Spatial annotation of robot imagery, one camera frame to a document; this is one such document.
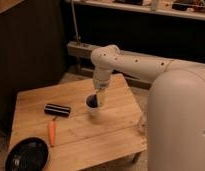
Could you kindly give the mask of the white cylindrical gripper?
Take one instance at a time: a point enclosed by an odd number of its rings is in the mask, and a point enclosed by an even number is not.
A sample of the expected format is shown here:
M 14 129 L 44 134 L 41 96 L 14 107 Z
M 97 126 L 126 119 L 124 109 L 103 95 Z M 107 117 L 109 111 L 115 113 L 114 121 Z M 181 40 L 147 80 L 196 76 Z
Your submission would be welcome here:
M 103 106 L 105 102 L 105 89 L 110 82 L 111 71 L 104 68 L 96 67 L 93 73 L 93 84 L 97 89 L 95 96 L 98 96 L 99 106 Z

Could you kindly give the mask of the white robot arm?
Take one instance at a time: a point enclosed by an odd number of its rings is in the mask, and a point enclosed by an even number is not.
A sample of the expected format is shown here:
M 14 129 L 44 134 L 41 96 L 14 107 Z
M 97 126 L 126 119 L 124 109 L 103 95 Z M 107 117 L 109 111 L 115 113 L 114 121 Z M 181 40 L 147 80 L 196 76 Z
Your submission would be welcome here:
M 91 52 L 102 105 L 116 70 L 151 84 L 147 101 L 148 171 L 205 171 L 205 64 L 125 55 L 115 45 Z

